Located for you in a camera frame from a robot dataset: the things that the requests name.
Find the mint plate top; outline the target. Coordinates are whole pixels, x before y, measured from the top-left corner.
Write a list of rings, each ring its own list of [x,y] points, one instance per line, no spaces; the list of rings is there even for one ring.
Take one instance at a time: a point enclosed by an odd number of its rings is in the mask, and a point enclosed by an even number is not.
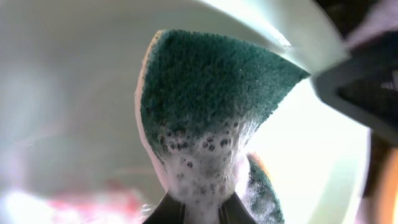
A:
[[[314,1],[2,1],[1,222],[141,223],[164,196],[139,139],[134,91],[156,31],[263,45],[309,72],[346,55]],[[248,148],[287,223],[354,223],[368,129],[305,80]]]

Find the green yellow sponge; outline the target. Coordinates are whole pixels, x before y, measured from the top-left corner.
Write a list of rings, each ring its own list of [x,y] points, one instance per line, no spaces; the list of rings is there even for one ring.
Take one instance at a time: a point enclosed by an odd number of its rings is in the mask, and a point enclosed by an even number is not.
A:
[[[260,158],[247,148],[258,128],[308,72],[231,37],[160,30],[135,92],[141,142],[157,176],[185,204],[184,223],[219,223],[236,192],[256,223],[283,223]]]

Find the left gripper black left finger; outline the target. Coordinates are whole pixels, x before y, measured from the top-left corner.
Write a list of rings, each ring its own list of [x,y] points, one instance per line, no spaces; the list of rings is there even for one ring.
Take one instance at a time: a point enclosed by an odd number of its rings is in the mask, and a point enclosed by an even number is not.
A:
[[[166,193],[156,209],[142,224],[183,224],[185,204]]]

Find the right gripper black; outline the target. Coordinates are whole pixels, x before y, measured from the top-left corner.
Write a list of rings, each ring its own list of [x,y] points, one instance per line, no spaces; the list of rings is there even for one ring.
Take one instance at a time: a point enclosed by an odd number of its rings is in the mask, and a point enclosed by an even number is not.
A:
[[[311,80],[322,102],[397,146],[397,31],[357,46]]]

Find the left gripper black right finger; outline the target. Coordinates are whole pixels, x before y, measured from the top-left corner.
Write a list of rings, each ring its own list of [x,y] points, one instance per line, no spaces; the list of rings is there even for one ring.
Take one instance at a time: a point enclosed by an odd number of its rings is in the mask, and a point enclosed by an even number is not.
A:
[[[236,192],[220,205],[218,218],[220,224],[256,224]]]

